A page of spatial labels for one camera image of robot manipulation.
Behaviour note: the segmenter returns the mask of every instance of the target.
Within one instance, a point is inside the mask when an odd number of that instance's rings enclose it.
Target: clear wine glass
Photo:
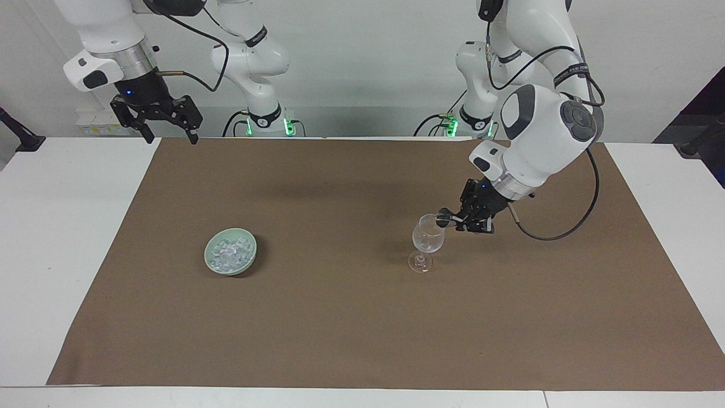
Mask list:
[[[441,249],[446,238],[446,230],[436,224],[436,214],[426,214],[420,218],[413,230],[414,250],[408,256],[408,266],[419,274],[428,272],[433,266],[431,255]]]

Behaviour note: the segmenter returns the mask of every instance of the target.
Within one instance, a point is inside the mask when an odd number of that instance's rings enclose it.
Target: light green bowl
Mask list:
[[[252,258],[247,262],[244,266],[241,268],[228,272],[228,273],[222,273],[219,271],[215,271],[211,265],[210,262],[214,260],[214,256],[212,255],[212,249],[219,243],[222,242],[222,240],[230,240],[230,241],[236,241],[240,237],[245,237],[248,241],[252,242]],[[242,229],[242,228],[230,228],[225,229],[224,231],[216,234],[211,240],[209,240],[209,243],[207,243],[207,247],[204,249],[204,262],[207,263],[207,267],[211,270],[213,270],[215,273],[218,273],[220,275],[224,275],[227,277],[231,277],[234,275],[238,275],[244,271],[246,271],[254,262],[254,258],[257,257],[257,240],[254,238],[254,235],[252,235],[251,232]]]

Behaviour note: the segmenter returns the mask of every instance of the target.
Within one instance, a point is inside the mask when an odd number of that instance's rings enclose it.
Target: black band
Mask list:
[[[249,48],[252,48],[253,46],[256,46],[260,42],[262,42],[263,39],[267,37],[267,28],[263,25],[262,30],[260,30],[259,33],[255,34],[254,37],[251,37],[250,39],[246,40],[244,43]]]
[[[499,61],[502,64],[508,64],[509,62],[515,60],[516,58],[519,58],[523,54],[523,52],[519,49],[517,52],[514,52],[512,55],[509,55],[508,57],[499,57]]]
[[[559,75],[554,78],[554,87],[561,85],[562,82],[566,81],[567,79],[571,78],[575,75],[584,75],[589,73],[589,66],[586,62],[583,62],[581,64],[575,64],[570,66],[569,68],[566,68],[564,72],[560,73]]]
[[[254,113],[249,113],[249,117],[259,126],[260,128],[268,128],[272,126],[272,122],[279,119],[282,116],[282,106],[277,104],[277,109],[269,115],[257,116]]]
[[[486,126],[491,122],[491,119],[493,117],[494,116],[491,115],[488,118],[483,118],[483,119],[474,118],[473,116],[471,116],[471,115],[469,115],[469,114],[467,114],[465,112],[465,110],[463,109],[463,106],[460,107],[460,118],[461,118],[461,120],[463,120],[464,122],[468,123],[468,125],[470,125],[471,126],[471,129],[473,129],[474,131],[482,131],[482,130],[484,130],[486,128]]]

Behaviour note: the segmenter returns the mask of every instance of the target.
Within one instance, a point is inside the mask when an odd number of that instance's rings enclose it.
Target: brown table mat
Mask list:
[[[496,235],[449,230],[433,271],[410,271],[418,217],[480,177],[475,145],[164,139],[48,384],[725,390],[725,356],[602,146],[576,234],[537,242],[504,212]],[[517,204],[523,223],[566,230],[592,180],[579,158]],[[229,227],[260,244],[242,278],[204,265]]]

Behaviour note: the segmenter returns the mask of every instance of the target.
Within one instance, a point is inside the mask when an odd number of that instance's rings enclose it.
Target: white wall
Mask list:
[[[420,119],[446,110],[465,87],[455,68],[457,48],[484,38],[474,4],[257,0],[270,34],[292,57],[289,72],[272,81],[315,136],[409,135]],[[216,12],[213,0],[209,8]],[[654,140],[725,65],[723,17],[722,0],[574,1],[571,19],[608,97],[604,140]],[[138,18],[161,46],[162,69],[214,80],[211,41],[163,17]],[[222,35],[205,16],[188,21]],[[112,87],[94,97],[65,82],[62,63],[80,50],[80,41],[52,1],[5,0],[0,23],[0,105],[27,126],[76,135],[75,109],[107,106]],[[201,107],[204,135],[219,134],[228,115],[244,106],[229,82],[216,94],[187,78],[167,82],[174,95],[190,94]]]

